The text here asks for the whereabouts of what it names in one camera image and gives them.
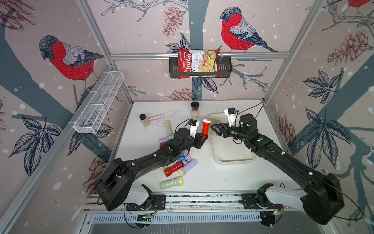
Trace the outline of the red flashlight white cap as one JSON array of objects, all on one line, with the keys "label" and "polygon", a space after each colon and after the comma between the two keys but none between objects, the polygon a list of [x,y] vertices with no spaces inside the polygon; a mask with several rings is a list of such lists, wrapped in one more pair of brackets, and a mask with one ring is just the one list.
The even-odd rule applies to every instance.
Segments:
[{"label": "red flashlight white cap", "polygon": [[211,120],[203,119],[203,129],[202,129],[202,133],[203,134],[207,134],[208,135],[210,124],[211,124]]}]

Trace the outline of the purple flashlight horizontal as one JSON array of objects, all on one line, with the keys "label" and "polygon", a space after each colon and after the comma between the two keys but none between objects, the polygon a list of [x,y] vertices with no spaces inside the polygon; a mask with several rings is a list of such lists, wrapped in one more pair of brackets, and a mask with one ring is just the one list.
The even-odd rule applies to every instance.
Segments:
[{"label": "purple flashlight horizontal", "polygon": [[160,144],[165,144],[167,143],[169,140],[173,139],[174,135],[171,135],[171,136],[166,136],[166,137],[163,137],[159,140],[159,143]]}]

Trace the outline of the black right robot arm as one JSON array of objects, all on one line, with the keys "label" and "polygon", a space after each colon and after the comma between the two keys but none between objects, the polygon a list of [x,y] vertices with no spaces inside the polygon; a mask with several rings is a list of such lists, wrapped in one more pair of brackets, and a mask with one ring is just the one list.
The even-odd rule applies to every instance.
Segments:
[{"label": "black right robot arm", "polygon": [[339,180],[304,165],[272,139],[260,134],[252,114],[241,116],[238,126],[216,123],[210,128],[220,137],[241,140],[248,150],[278,167],[300,186],[299,189],[284,189],[272,183],[263,185],[256,195],[261,208],[272,204],[289,206],[304,211],[316,223],[326,225],[344,207]]}]

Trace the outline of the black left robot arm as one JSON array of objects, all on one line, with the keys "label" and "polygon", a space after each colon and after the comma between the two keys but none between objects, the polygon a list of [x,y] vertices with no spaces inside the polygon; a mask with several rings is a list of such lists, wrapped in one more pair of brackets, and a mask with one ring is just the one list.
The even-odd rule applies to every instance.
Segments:
[{"label": "black left robot arm", "polygon": [[121,205],[127,198],[131,186],[139,177],[180,158],[181,153],[191,148],[201,149],[208,135],[180,128],[163,146],[155,152],[135,160],[113,160],[95,183],[95,190],[108,211]]}]

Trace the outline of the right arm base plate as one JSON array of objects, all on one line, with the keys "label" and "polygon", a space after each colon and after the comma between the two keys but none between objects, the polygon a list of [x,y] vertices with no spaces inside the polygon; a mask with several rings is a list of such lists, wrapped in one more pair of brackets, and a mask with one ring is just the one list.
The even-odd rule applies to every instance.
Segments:
[{"label": "right arm base plate", "polygon": [[241,194],[243,207],[245,210],[271,209],[282,210],[283,206],[271,203],[264,195],[261,194]]}]

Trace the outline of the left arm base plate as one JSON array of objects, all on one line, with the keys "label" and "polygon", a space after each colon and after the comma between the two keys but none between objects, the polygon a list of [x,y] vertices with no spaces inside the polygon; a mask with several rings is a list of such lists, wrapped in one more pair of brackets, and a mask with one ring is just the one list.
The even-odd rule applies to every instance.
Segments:
[{"label": "left arm base plate", "polygon": [[166,205],[166,195],[152,195],[148,197],[141,205],[129,203],[126,205],[126,211],[163,211]]}]

